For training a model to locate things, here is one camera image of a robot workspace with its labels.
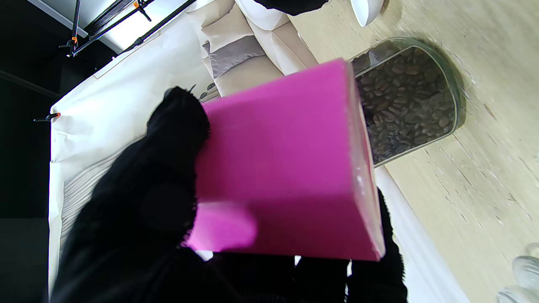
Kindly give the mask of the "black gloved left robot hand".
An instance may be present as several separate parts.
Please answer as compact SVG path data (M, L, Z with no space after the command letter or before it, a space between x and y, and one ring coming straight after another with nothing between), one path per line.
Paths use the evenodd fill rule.
M147 133L99 180L66 240L51 303L406 303L404 263L379 191L378 262L216 253L183 243L196 217L195 161L210 134L189 91L165 92Z

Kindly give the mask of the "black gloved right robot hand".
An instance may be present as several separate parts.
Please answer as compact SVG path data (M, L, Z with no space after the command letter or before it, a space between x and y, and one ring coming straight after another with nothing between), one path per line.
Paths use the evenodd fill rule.
M320 9L329 0L255 0L267 9L275 9L287 15L297 16Z

